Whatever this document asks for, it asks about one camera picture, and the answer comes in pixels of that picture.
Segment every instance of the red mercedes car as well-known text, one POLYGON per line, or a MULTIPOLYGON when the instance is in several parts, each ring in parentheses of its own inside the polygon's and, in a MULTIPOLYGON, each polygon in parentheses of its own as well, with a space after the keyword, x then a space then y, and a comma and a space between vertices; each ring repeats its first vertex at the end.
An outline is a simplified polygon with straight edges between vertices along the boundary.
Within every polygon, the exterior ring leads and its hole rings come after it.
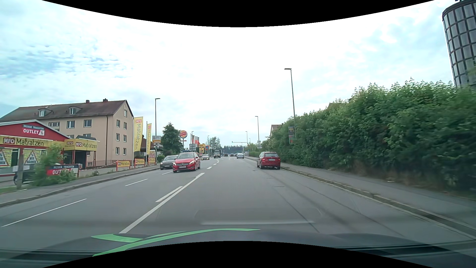
POLYGON ((200 169, 200 157, 197 153, 181 153, 177 156, 175 161, 172 163, 172 169, 174 173, 179 170, 191 170, 195 171, 200 169))

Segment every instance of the glass facade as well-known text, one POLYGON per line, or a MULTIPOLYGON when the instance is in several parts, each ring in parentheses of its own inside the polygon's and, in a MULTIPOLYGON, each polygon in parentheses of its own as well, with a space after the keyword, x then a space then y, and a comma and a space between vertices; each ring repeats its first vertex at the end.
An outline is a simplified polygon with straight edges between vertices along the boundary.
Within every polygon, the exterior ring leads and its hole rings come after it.
POLYGON ((476 0, 458 2, 443 12, 446 43, 456 86, 476 84, 476 0))

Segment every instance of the red station wagon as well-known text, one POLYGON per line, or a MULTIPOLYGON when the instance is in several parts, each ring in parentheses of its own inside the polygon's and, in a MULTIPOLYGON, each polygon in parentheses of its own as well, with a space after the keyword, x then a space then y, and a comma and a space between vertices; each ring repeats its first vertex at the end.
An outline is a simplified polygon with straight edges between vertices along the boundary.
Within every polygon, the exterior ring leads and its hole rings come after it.
POLYGON ((276 152, 262 152, 256 160, 256 167, 260 169, 265 167, 281 169, 281 158, 276 152))

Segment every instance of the white lane marking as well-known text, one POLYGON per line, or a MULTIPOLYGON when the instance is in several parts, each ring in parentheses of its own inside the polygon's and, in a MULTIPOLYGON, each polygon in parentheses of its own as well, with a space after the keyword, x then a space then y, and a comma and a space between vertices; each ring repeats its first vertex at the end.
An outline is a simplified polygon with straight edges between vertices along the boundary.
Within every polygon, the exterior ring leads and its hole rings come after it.
POLYGON ((175 189, 175 190, 173 190, 172 192, 170 192, 170 193, 164 195, 161 199, 157 200, 156 202, 160 202, 160 201, 164 200, 165 198, 167 198, 169 195, 175 193, 175 192, 176 192, 177 190, 179 190, 180 188, 182 188, 182 186, 177 187, 177 189, 175 189))
POLYGON ((15 223, 18 223, 18 222, 20 222, 20 221, 27 220, 27 219, 31 219, 31 218, 33 218, 33 217, 40 216, 41 214, 45 214, 45 213, 47 213, 47 212, 50 212, 50 211, 53 211, 53 210, 57 210, 57 209, 59 209, 59 208, 65 207, 65 206, 69 206, 69 205, 75 204, 75 203, 77 203, 77 202, 84 201, 84 200, 86 200, 86 199, 87 199, 87 198, 84 198, 84 199, 82 199, 82 200, 80 200, 80 201, 76 201, 76 202, 73 202, 73 203, 70 203, 70 204, 67 204, 67 205, 64 205, 64 206, 60 206, 60 207, 57 207, 57 208, 54 208, 54 209, 50 209, 50 210, 48 210, 48 211, 41 212, 41 213, 39 213, 39 214, 30 216, 30 217, 28 217, 28 218, 24 218, 24 219, 21 219, 21 220, 17 220, 16 222, 12 222, 12 223, 6 224, 6 225, 4 225, 4 226, 2 226, 2 227, 8 226, 8 225, 12 225, 12 224, 15 224, 15 223))
POLYGON ((165 203, 167 203, 170 199, 172 199, 176 194, 180 193, 183 189, 185 189, 187 186, 192 184, 196 179, 200 178, 203 174, 205 173, 200 173, 198 174, 191 182, 187 183, 185 186, 180 188, 177 192, 173 193, 171 196, 167 197, 163 202, 159 203, 155 208, 151 209, 148 211, 146 214, 144 214, 142 217, 138 218, 135 222, 131 223, 129 226, 127 226, 124 230, 120 231, 120 234, 125 234, 129 232, 132 228, 134 228, 137 224, 139 224, 141 221, 146 219, 150 214, 154 213, 157 209, 159 209, 161 206, 163 206, 165 203))
MULTIPOLYGON (((148 180, 148 179, 145 179, 145 180, 148 180)), ((138 181, 138 182, 143 182, 145 180, 141 180, 141 181, 138 181)), ((138 183, 138 182, 135 182, 135 183, 138 183)), ((128 185, 125 185, 125 186, 129 186, 129 185, 133 185, 134 183, 131 183, 131 184, 128 184, 128 185)))

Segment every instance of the silver car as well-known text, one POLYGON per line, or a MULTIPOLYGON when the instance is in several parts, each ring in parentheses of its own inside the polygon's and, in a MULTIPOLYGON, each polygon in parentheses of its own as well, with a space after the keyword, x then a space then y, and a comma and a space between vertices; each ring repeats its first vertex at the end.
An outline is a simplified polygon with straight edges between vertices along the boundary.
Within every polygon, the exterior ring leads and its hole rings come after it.
POLYGON ((164 160, 160 162, 160 170, 172 168, 172 163, 174 162, 175 159, 177 159, 176 155, 166 156, 164 160))

